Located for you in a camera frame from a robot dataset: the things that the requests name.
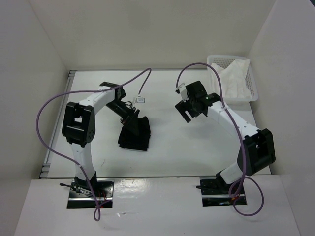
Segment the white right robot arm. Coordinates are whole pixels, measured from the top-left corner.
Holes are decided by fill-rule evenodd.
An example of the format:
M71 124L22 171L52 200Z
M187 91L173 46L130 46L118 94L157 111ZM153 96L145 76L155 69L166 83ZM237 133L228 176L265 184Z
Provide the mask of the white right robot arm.
M182 99L175 105L186 122L200 114L212 119L240 142L236 161L216 174L216 189L235 194L234 188L242 176L252 176L276 161L273 135L268 129L249 124L216 93L208 94L203 84L196 81L176 88Z

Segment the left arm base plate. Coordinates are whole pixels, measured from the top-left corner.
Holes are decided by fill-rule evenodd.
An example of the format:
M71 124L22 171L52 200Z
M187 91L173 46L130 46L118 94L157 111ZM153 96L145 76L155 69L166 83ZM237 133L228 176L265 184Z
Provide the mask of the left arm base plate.
M69 189L67 209L96 208L96 203L90 190L75 186L74 181L72 181L71 184L60 183L60 186ZM94 190L94 193L101 209L113 207L113 181L99 180L96 183L96 190Z

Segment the black skirt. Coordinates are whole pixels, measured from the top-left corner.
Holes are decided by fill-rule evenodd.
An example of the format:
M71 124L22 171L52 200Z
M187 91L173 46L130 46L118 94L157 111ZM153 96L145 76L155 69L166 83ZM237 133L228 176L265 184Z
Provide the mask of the black skirt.
M118 138L119 147L138 151L148 150L149 140L151 136L151 129L148 117L144 116L142 118L138 118L138 124L139 124L138 136L134 135L125 127L122 127Z

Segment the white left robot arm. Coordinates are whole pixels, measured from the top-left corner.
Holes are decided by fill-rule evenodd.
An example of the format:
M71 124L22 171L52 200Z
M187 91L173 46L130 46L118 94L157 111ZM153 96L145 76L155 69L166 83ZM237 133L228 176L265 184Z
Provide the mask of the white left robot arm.
M132 144L138 145L147 136L146 127L138 117L140 111L123 102L125 96L122 86L103 82L99 86L99 92L92 93L80 102L68 102L66 105L62 135L69 143L77 164L74 186L80 188L86 196L93 196L98 190L91 143L96 134L95 116L102 108L107 107L120 117L120 138L126 138Z

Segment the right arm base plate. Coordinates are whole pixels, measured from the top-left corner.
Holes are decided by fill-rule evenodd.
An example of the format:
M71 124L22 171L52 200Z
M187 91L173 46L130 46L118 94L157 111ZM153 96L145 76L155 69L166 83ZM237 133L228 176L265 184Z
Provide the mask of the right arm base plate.
M201 200L204 207L232 206L235 200L237 200L236 205L247 204L243 188L235 198L229 196L229 188L230 185L219 183L214 176L201 177L196 186L196 189L201 192Z

